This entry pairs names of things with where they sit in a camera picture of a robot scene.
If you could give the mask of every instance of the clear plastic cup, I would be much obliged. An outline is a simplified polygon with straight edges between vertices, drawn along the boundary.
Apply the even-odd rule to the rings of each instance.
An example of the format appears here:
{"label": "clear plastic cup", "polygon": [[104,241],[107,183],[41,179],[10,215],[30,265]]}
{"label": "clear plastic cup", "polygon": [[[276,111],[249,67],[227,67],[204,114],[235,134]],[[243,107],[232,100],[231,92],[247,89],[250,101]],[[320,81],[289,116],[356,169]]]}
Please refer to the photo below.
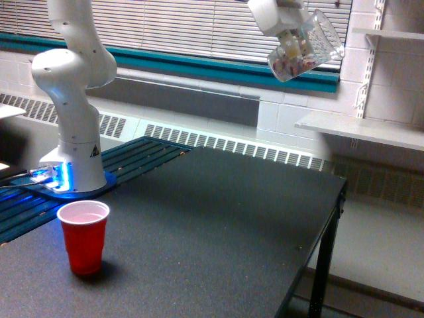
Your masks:
{"label": "clear plastic cup", "polygon": [[279,34],[278,40],[280,45],[268,55],[268,65],[280,81],[289,81],[345,56],[339,35],[320,10],[315,10],[298,29]]}
{"label": "clear plastic cup", "polygon": [[109,207],[98,201],[72,202],[58,210],[73,273],[90,275],[101,269],[109,212]]}

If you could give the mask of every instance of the white cup rim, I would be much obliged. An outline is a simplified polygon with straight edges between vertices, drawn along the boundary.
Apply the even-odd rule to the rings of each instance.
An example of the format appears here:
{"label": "white cup rim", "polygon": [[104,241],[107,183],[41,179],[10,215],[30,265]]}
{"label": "white cup rim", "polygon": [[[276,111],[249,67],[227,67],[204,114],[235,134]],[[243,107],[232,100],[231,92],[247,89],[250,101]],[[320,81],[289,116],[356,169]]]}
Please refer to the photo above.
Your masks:
{"label": "white cup rim", "polygon": [[[89,221],[89,222],[74,222],[74,221],[69,221],[69,220],[63,218],[61,216],[61,214],[60,214],[63,210],[69,208],[69,206],[87,205],[87,204],[88,205],[89,204],[94,204],[96,206],[101,206],[102,208],[104,208],[105,214],[100,219],[97,219],[97,220],[94,220],[94,221]],[[66,223],[66,224],[70,224],[70,225],[90,225],[90,224],[94,224],[94,223],[98,223],[98,222],[103,221],[104,219],[106,219],[109,216],[109,213],[110,213],[110,208],[105,203],[103,203],[103,202],[94,201],[94,200],[81,200],[81,201],[74,201],[74,202],[65,204],[63,207],[59,208],[56,216],[58,217],[58,219],[61,222]]]}

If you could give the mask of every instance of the blue led light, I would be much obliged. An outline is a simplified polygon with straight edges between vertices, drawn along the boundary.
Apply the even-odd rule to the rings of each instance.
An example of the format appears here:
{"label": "blue led light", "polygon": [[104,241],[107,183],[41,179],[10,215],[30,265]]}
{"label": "blue led light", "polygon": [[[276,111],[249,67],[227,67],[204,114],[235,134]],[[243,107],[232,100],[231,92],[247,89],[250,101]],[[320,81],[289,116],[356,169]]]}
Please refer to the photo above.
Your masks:
{"label": "blue led light", "polygon": [[56,175],[53,175],[53,182],[59,183],[60,174],[61,174],[60,167],[59,166],[53,167],[53,170],[56,172]]}
{"label": "blue led light", "polygon": [[60,165],[60,172],[59,173],[61,175],[61,182],[62,182],[62,190],[64,191],[68,191],[71,187],[70,187],[70,172],[68,169],[68,164],[67,162],[62,162],[62,164]]}
{"label": "blue led light", "polygon": [[48,170],[39,170],[39,171],[36,171],[36,172],[34,172],[33,174],[32,174],[32,176],[33,177],[37,177],[37,176],[39,176],[39,175],[41,175],[41,174],[46,174],[48,172]]}

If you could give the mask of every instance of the table leg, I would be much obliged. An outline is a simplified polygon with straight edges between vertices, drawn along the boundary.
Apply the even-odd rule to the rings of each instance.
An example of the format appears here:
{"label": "table leg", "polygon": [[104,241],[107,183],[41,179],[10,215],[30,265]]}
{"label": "table leg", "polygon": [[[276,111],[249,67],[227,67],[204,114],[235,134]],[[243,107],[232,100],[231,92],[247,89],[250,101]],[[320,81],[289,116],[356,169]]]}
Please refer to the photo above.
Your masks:
{"label": "table leg", "polygon": [[339,211],[335,211],[321,238],[321,244],[319,246],[317,269],[315,271],[311,301],[307,314],[309,318],[320,318],[321,316],[338,223]]}

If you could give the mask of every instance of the white wall shelf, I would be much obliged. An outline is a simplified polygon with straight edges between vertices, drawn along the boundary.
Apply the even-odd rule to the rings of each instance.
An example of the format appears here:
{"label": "white wall shelf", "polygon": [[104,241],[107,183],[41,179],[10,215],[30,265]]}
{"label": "white wall shelf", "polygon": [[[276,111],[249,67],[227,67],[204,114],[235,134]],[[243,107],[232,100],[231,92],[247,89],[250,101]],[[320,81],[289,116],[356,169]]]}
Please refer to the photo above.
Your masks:
{"label": "white wall shelf", "polygon": [[[384,10],[386,8],[386,0],[375,0],[374,6],[376,9],[376,15],[374,17],[374,24],[371,31],[379,32],[382,29],[382,22],[384,19]],[[355,29],[352,28],[352,32],[355,30],[366,30],[366,29]],[[370,43],[370,49],[368,51],[368,59],[365,66],[364,79],[362,85],[356,91],[356,117],[364,118],[366,102],[368,100],[368,93],[370,91],[372,70],[374,69],[374,62],[376,61],[377,47],[379,36],[368,36],[365,35],[367,41]],[[358,146],[358,140],[352,139],[350,143],[351,148]]]}
{"label": "white wall shelf", "polygon": [[353,33],[362,33],[366,35],[369,43],[375,47],[376,37],[383,38],[396,38],[396,39],[406,39],[406,40],[424,40],[423,33],[411,33],[411,32],[400,32],[400,31],[390,31],[390,30],[372,30],[370,28],[353,28]]}
{"label": "white wall shelf", "polygon": [[424,129],[409,125],[314,111],[295,127],[424,151]]}
{"label": "white wall shelf", "polygon": [[0,119],[23,115],[25,113],[26,112],[21,108],[0,103]]}

